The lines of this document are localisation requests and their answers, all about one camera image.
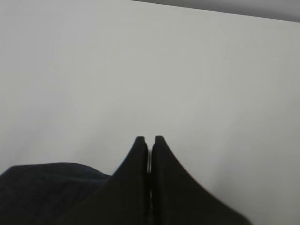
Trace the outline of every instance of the white backdrop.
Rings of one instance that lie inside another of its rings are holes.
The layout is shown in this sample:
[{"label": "white backdrop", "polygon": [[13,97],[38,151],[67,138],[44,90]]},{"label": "white backdrop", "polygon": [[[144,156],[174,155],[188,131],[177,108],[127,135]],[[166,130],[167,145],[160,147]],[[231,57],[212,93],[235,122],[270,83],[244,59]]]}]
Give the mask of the white backdrop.
[{"label": "white backdrop", "polygon": [[109,175],[156,135],[254,225],[299,225],[300,24],[128,0],[0,0],[0,173]]}]

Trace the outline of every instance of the dark blue clothing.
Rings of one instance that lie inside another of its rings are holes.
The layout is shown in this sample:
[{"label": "dark blue clothing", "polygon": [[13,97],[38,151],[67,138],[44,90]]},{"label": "dark blue clothing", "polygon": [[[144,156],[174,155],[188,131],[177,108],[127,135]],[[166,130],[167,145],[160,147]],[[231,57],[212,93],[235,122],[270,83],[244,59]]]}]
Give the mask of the dark blue clothing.
[{"label": "dark blue clothing", "polygon": [[30,224],[52,225],[109,177],[79,163],[12,166],[0,176],[0,224],[17,216]]}]

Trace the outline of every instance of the dark fabric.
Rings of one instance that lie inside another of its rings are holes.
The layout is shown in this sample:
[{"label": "dark fabric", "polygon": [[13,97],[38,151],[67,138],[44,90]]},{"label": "dark fabric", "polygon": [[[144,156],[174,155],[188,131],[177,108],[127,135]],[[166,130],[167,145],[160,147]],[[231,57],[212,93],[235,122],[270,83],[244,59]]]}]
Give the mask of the dark fabric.
[{"label": "dark fabric", "polygon": [[0,224],[14,224],[18,217],[31,225],[52,225],[108,178],[79,163],[12,166],[0,176]]}]

